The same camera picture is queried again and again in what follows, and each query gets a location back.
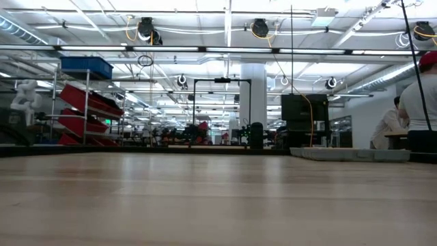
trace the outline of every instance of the white robot figure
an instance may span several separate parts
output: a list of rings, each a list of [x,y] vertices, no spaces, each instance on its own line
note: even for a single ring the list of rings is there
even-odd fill
[[[37,86],[38,82],[35,80],[24,80],[16,88],[17,94],[11,104],[11,109],[25,112],[27,126],[33,124],[34,109],[41,107],[42,104],[41,95],[36,94],[35,91]]]

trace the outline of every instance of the desk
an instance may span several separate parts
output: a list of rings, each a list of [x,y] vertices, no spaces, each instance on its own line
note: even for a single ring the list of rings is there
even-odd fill
[[[389,138],[389,150],[401,150],[408,148],[408,131],[391,132],[384,135]]]

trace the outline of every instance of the blue bin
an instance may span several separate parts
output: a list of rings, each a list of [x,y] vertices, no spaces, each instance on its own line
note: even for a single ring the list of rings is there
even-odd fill
[[[112,79],[113,67],[100,57],[61,57],[61,71],[75,79],[86,80],[88,69],[91,80]]]

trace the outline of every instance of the black trash can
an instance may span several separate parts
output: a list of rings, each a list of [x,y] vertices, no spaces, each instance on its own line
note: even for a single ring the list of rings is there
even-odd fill
[[[264,127],[259,122],[252,123],[251,125],[249,145],[251,150],[262,150],[264,148]]]

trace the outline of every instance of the white pillar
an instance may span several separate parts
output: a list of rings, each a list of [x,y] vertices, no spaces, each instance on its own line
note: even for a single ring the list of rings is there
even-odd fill
[[[267,74],[266,65],[241,64],[240,79],[252,80],[251,123],[267,123]],[[240,126],[249,121],[249,84],[240,82]]]

